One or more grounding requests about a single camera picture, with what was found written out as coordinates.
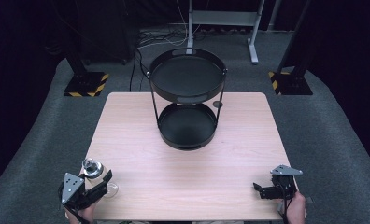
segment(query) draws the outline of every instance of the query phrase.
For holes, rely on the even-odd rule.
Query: black curtain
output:
[[[0,175],[33,126],[61,60],[46,51],[43,8],[45,1],[0,1]]]
[[[283,60],[330,88],[370,156],[370,1],[311,0]]]

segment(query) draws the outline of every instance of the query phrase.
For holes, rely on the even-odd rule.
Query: round tray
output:
[[[170,102],[198,104],[223,89],[226,70],[223,62],[208,51],[173,49],[152,62],[149,80],[153,90]]]
[[[204,147],[217,128],[214,113],[203,104],[171,104],[162,111],[158,123],[166,144],[181,150]]]

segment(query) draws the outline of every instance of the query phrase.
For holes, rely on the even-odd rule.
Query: yellow black caution stripe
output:
[[[275,90],[275,93],[277,95],[281,95],[281,91],[280,91],[280,87],[278,85],[278,81],[277,81],[277,78],[275,76],[276,73],[274,72],[269,72],[269,77],[270,77],[270,81],[272,81],[272,85],[273,85],[273,90]],[[281,75],[289,75],[290,73],[288,72],[282,72]]]
[[[106,85],[107,79],[109,77],[109,74],[104,74],[101,77],[101,81],[98,85],[98,87],[95,89],[95,91],[69,91],[64,94],[64,96],[73,96],[73,97],[81,97],[81,96],[99,96],[101,91]]]

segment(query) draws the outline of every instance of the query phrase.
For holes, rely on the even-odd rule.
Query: metal stand leg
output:
[[[254,43],[255,43],[255,37],[257,36],[259,23],[261,21],[263,4],[264,4],[264,0],[261,0],[261,3],[259,4],[259,7],[258,7],[257,16],[255,17],[254,29],[252,30],[252,37],[248,39],[249,55],[251,56],[252,64],[258,64],[258,56],[257,56],[257,51],[255,50]]]
[[[189,0],[189,20],[188,20],[188,48],[193,48],[193,0]],[[186,50],[187,54],[192,54],[191,49]]]

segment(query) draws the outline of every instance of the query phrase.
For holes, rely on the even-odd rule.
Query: black stand base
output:
[[[64,96],[99,96],[108,74],[103,72],[87,72],[83,77],[73,76],[65,88]]]
[[[269,72],[269,76],[277,95],[313,95],[304,77],[275,72]]]

